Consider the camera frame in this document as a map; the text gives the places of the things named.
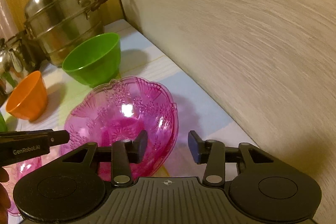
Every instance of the finger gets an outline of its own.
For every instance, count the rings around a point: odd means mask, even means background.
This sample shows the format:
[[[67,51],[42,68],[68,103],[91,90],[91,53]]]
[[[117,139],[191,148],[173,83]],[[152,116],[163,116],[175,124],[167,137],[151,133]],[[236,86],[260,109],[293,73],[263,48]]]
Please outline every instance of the finger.
[[[9,175],[4,168],[0,168],[0,182],[8,182]]]
[[[0,206],[7,209],[11,207],[11,200],[9,199],[8,193],[3,185],[0,184]]]
[[[8,223],[8,213],[7,210],[0,206],[0,224],[7,224]]]

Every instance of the green bowl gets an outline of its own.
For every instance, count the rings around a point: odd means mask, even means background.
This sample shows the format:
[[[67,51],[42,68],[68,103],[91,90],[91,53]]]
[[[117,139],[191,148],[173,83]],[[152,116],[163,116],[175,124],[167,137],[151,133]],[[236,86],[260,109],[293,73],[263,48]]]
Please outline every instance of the green bowl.
[[[77,46],[63,61],[62,69],[83,85],[94,88],[119,73],[120,36],[103,33]]]

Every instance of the bowl rim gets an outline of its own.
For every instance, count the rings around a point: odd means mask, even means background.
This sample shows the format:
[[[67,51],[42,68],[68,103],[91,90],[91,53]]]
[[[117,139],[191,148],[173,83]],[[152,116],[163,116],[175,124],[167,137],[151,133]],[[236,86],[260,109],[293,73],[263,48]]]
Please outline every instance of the bowl rim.
[[[95,88],[93,88],[86,96],[85,98],[82,100],[82,102],[80,102],[78,105],[76,105],[71,111],[70,113],[68,114],[65,122],[64,122],[64,126],[63,126],[63,129],[65,129],[65,125],[69,122],[69,120],[71,119],[71,117],[73,116],[73,111],[79,106],[81,105],[84,101],[86,100],[89,100],[91,96],[95,95],[95,93],[97,92],[101,92],[104,90],[105,87],[112,87],[113,85],[115,85],[116,83],[118,82],[123,82],[123,81],[126,81],[126,80],[129,80],[129,79],[136,79],[136,80],[142,80],[144,82],[146,82],[147,84],[150,84],[150,83],[153,83],[153,84],[158,84],[161,89],[164,91],[164,93],[166,94],[166,96],[168,97],[169,101],[171,102],[171,105],[172,107],[174,108],[174,112],[173,112],[173,127],[172,127],[172,132],[177,132],[176,133],[176,138],[174,140],[174,142],[172,143],[171,145],[171,148],[168,150],[166,156],[164,156],[162,158],[162,163],[160,165],[158,165],[156,168],[153,168],[151,171],[150,171],[150,174],[148,176],[151,176],[153,175],[155,172],[157,172],[157,170],[159,170],[159,168],[164,164],[165,160],[167,159],[167,157],[170,155],[170,153],[172,152],[173,148],[175,147],[175,144],[176,144],[176,141],[177,141],[177,138],[178,138],[178,135],[179,135],[179,117],[178,117],[178,109],[177,109],[177,104],[174,102],[174,99],[173,99],[173,96],[171,95],[170,91],[167,89],[166,86],[164,86],[163,84],[159,83],[159,82],[155,82],[155,81],[148,81],[147,79],[145,78],[142,78],[142,77],[139,77],[139,76],[126,76],[126,77],[123,77],[121,79],[111,79],[110,82],[106,83],[106,84],[102,84],[102,85],[99,85]]]
[[[21,99],[21,101],[14,107],[12,107],[11,109],[9,109],[8,107],[8,103],[10,102],[10,100],[13,100],[13,98],[16,96],[16,92],[18,91],[18,87],[21,87],[26,81],[27,79],[32,78],[33,76],[38,75],[33,87],[30,90],[27,90],[26,95]],[[19,105],[21,105],[26,99],[27,97],[31,94],[31,91],[36,87],[38,81],[40,80],[40,78],[42,78],[42,74],[39,70],[33,71],[32,73],[28,74],[25,78],[23,78],[21,80],[20,83],[18,83],[18,85],[13,89],[12,93],[10,94],[10,96],[8,97],[7,103],[6,103],[6,107],[5,110],[6,112],[8,112],[9,114],[11,114],[15,109],[17,109],[19,107]]]
[[[88,63],[88,64],[86,64],[86,65],[84,65],[84,66],[82,66],[82,67],[80,67],[80,68],[76,68],[76,69],[65,69],[64,68],[64,64],[65,64],[65,62],[66,62],[66,60],[76,51],[76,50],[78,50],[80,47],[82,47],[84,44],[86,44],[86,43],[89,43],[89,42],[91,42],[91,40],[94,40],[94,39],[97,39],[97,37],[102,37],[102,36],[106,36],[106,35],[111,35],[111,34],[113,34],[113,35],[117,35],[117,41],[115,42],[115,44],[113,45],[113,47],[111,47],[110,48],[110,50],[108,50],[106,53],[104,53],[102,56],[100,56],[99,58],[96,58],[94,61],[92,61],[92,62],[90,62],[90,63]],[[88,40],[85,40],[83,43],[81,43],[81,44],[79,44],[77,47],[75,47],[67,56],[66,56],[66,58],[64,59],[64,61],[63,61],[63,63],[62,63],[62,69],[66,72],[66,73],[68,73],[68,72],[74,72],[74,71],[79,71],[79,70],[81,70],[81,69],[84,69],[84,68],[87,68],[88,66],[90,66],[90,65],[92,65],[93,63],[95,63],[95,62],[97,62],[99,59],[101,59],[101,58],[103,58],[104,56],[106,56],[111,50],[113,50],[117,45],[118,45],[118,43],[120,42],[120,35],[119,34],[117,34],[117,33],[115,33],[115,32],[107,32],[107,33],[102,33],[102,34],[99,34],[99,35],[96,35],[96,36],[94,36],[94,37],[91,37],[91,38],[89,38]]]

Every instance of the orange bowl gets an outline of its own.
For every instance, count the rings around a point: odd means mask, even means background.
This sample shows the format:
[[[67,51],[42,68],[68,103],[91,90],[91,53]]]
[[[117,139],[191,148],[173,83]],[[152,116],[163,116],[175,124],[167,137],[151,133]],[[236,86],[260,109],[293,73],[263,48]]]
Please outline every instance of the orange bowl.
[[[14,88],[8,98],[6,111],[16,118],[33,122],[41,116],[47,104],[47,90],[42,75],[34,71]]]

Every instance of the circular black disc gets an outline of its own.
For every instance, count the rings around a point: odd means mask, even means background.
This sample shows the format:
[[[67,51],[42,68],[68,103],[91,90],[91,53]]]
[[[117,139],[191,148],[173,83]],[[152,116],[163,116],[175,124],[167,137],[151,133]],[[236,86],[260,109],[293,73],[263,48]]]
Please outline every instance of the circular black disc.
[[[244,172],[231,182],[229,195],[242,211],[257,219],[294,222],[315,213],[321,190],[300,172]]]
[[[104,182],[81,164],[46,171],[24,176],[14,188],[16,206],[30,220],[69,221],[91,212],[104,198]]]

